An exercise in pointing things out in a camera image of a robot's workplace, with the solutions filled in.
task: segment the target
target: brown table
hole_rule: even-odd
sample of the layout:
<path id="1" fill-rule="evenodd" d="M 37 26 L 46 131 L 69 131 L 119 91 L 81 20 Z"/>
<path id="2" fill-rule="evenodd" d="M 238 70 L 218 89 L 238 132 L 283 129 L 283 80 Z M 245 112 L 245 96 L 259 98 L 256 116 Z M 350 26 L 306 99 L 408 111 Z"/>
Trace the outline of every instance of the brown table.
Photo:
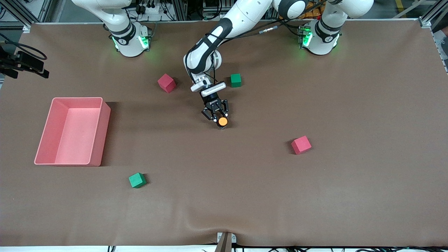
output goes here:
<path id="1" fill-rule="evenodd" d="M 125 58 L 101 25 L 33 25 L 21 42 L 50 78 L 20 73 L 0 97 L 0 239 L 17 245 L 448 245 L 448 85 L 417 21 L 347 22 L 335 50 L 284 27 L 220 48 L 241 73 L 225 130 L 200 113 L 184 53 L 214 23 L 160 24 Z M 157 84 L 164 73 L 178 87 Z M 33 164 L 53 97 L 101 96 L 112 114 L 98 168 Z M 313 149 L 292 154 L 307 135 Z M 128 177 L 150 183 L 131 188 Z"/>

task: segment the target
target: pink plastic container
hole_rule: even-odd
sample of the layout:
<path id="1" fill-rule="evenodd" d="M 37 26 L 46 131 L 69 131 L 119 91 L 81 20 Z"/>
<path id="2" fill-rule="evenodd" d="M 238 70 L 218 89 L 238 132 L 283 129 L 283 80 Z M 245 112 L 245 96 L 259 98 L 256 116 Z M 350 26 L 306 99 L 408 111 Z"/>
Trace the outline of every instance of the pink plastic container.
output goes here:
<path id="1" fill-rule="evenodd" d="M 34 163 L 99 166 L 110 112 L 101 97 L 54 98 Z"/>

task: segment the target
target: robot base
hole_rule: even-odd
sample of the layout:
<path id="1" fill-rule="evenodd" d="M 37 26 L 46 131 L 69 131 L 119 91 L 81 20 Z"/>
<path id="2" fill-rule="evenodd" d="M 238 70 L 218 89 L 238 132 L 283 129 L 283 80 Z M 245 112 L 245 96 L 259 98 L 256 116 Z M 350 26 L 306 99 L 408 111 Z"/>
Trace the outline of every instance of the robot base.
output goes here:
<path id="1" fill-rule="evenodd" d="M 117 43 L 114 39 L 115 48 L 126 57 L 136 57 L 144 51 L 149 51 L 151 45 L 152 30 L 138 22 L 132 23 L 135 25 L 136 32 L 127 45 Z"/>
<path id="2" fill-rule="evenodd" d="M 308 45 L 301 44 L 302 48 L 306 48 L 308 51 L 310 51 L 313 54 L 316 55 L 325 55 L 336 46 L 337 40 L 339 38 L 339 35 L 333 39 L 333 41 L 329 43 L 325 43 L 322 41 L 322 39 L 316 35 L 315 26 L 318 20 L 313 20 L 309 22 L 308 24 L 305 24 L 304 26 L 309 26 L 311 29 L 312 37 L 308 41 Z"/>

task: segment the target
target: orange circle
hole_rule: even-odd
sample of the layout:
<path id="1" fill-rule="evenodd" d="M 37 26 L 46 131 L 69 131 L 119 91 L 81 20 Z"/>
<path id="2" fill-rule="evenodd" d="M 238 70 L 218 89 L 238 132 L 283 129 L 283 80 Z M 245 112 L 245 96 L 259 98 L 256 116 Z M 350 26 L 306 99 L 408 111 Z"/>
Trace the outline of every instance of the orange circle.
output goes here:
<path id="1" fill-rule="evenodd" d="M 221 126 L 226 126 L 226 125 L 227 125 L 227 122 L 228 122 L 228 120 L 227 120 L 227 118 L 225 118 L 225 117 L 221 117 L 221 118 L 218 120 L 218 123 L 219 123 Z"/>

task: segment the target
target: pink cube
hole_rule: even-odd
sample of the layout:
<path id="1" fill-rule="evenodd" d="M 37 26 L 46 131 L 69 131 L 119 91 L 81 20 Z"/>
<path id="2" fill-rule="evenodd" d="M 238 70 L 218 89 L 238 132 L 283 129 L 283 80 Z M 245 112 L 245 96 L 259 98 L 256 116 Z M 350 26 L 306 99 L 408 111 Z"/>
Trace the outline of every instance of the pink cube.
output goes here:
<path id="1" fill-rule="evenodd" d="M 110 112 L 101 97 L 54 98 L 34 163 L 99 166 Z"/>
<path id="2" fill-rule="evenodd" d="M 311 149 L 311 144 L 306 136 L 302 136 L 294 140 L 292 146 L 296 155 L 299 155 Z"/>
<path id="3" fill-rule="evenodd" d="M 167 93 L 170 93 L 176 87 L 176 83 L 168 74 L 164 74 L 157 82 Z"/>

